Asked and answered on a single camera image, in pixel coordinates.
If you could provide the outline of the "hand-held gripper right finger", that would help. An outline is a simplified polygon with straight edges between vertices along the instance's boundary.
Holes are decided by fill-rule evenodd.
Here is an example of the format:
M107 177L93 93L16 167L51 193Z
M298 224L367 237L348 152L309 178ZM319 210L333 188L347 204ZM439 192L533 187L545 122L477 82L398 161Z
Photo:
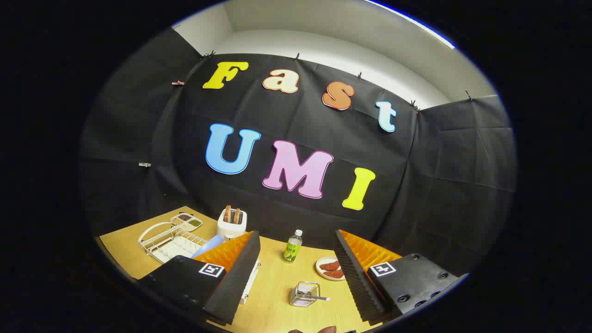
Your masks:
M361 320L369 324L403 321L463 282L425 255L395 254L344 230L336 230L334 252Z

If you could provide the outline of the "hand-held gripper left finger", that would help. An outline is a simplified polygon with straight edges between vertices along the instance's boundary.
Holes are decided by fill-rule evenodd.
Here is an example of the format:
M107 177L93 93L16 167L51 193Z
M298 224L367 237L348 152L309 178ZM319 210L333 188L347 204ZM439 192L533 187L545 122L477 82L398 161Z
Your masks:
M247 232L194 259L178 255L139 285L184 314L232 324L259 253L259 232Z

